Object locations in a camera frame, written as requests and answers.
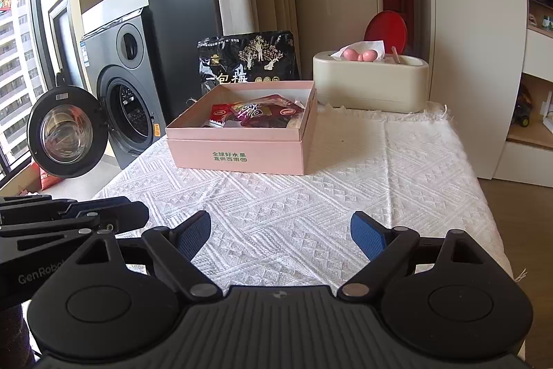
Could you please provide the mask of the white tv cabinet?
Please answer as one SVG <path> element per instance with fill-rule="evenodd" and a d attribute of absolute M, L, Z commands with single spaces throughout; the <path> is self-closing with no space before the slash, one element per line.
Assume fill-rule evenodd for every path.
<path fill-rule="evenodd" d="M 552 186 L 552 0 L 529 0 L 516 103 L 496 179 Z"/>

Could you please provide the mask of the grey washing machine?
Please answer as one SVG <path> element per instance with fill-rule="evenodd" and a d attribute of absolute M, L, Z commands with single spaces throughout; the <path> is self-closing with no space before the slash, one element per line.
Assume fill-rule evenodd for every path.
<path fill-rule="evenodd" d="M 107 117 L 112 152 L 125 168 L 166 127 L 150 9 L 138 8 L 85 34 L 81 52 L 92 93 Z"/>

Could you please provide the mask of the red round paddle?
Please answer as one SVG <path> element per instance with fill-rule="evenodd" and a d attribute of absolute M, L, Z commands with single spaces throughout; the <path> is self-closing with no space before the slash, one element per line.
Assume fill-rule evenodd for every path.
<path fill-rule="evenodd" d="M 403 18 L 392 10 L 378 13 L 366 27 L 366 41 L 382 40 L 387 54 L 393 49 L 402 54 L 407 45 L 408 29 Z"/>

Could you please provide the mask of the white tissue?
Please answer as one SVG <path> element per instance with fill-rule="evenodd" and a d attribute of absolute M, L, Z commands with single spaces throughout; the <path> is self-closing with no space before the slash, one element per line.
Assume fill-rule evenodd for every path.
<path fill-rule="evenodd" d="M 331 56 L 333 57 L 333 59 L 348 61 L 342 57 L 342 53 L 345 49 L 355 49 L 358 53 L 363 53 L 365 50 L 369 49 L 375 49 L 375 51 L 378 53 L 378 58 L 373 62 L 382 61 L 385 56 L 384 42 L 382 40 L 359 41 L 356 43 L 352 43 L 348 46 L 343 47 L 337 52 L 332 53 Z"/>

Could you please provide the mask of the pink ball ornament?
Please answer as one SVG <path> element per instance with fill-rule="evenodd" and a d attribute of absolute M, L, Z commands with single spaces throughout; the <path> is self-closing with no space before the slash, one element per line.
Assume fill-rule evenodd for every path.
<path fill-rule="evenodd" d="M 348 61 L 373 62 L 378 58 L 378 53 L 375 49 L 365 50 L 363 53 L 358 53 L 355 49 L 345 49 L 342 57 Z"/>

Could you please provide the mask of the pink cardboard gift box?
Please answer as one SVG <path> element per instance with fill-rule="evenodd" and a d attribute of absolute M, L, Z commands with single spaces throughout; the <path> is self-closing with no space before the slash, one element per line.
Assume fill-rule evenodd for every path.
<path fill-rule="evenodd" d="M 279 94 L 304 106 L 298 127 L 207 127 L 212 107 Z M 248 82 L 216 86 L 166 127 L 179 168 L 305 175 L 318 114 L 312 81 Z"/>

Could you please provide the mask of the cream tissue box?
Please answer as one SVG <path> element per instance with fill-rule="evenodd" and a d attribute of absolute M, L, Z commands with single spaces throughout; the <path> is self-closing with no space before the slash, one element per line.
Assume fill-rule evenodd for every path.
<path fill-rule="evenodd" d="M 312 60 L 313 81 L 321 104 L 354 110 L 418 112 L 428 102 L 427 62 L 402 55 L 372 63 L 336 59 L 329 52 Z"/>

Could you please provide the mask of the white textured tablecloth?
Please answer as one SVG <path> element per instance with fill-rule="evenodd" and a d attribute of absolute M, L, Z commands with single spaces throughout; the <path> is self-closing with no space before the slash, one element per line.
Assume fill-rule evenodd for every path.
<path fill-rule="evenodd" d="M 486 197 L 448 113 L 319 110 L 304 176 L 177 168 L 164 141 L 101 191 L 144 203 L 150 226 L 204 210 L 211 236 L 195 265 L 231 285 L 340 287 L 366 265 L 350 237 L 362 211 L 427 237 L 470 234 L 509 270 Z"/>

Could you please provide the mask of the black plum snack bag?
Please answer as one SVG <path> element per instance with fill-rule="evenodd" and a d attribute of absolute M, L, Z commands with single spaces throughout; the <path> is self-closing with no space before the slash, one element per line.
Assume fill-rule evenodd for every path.
<path fill-rule="evenodd" d="M 220 84 L 300 79 L 290 31 L 207 37 L 197 50 L 202 94 Z"/>

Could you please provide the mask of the red snack packet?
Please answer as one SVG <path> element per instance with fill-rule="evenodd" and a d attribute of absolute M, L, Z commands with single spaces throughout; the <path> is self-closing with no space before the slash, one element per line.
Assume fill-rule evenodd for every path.
<path fill-rule="evenodd" d="M 210 127 L 224 127 L 233 118 L 234 114 L 230 104 L 214 104 L 211 107 L 208 124 Z"/>

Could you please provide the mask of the dark red jerky bag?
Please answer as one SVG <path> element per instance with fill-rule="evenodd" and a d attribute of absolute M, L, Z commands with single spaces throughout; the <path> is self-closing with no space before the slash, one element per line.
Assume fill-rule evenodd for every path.
<path fill-rule="evenodd" d="M 229 105 L 233 118 L 241 127 L 287 128 L 290 121 L 304 113 L 301 103 L 297 104 L 279 94 L 235 102 Z"/>

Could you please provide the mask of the round washer door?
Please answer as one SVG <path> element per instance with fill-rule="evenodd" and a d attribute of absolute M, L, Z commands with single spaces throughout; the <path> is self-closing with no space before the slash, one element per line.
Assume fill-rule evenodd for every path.
<path fill-rule="evenodd" d="M 31 108 L 27 144 L 45 172 L 67 179 L 80 177 L 102 159 L 109 139 L 100 102 L 83 88 L 59 86 Z"/>

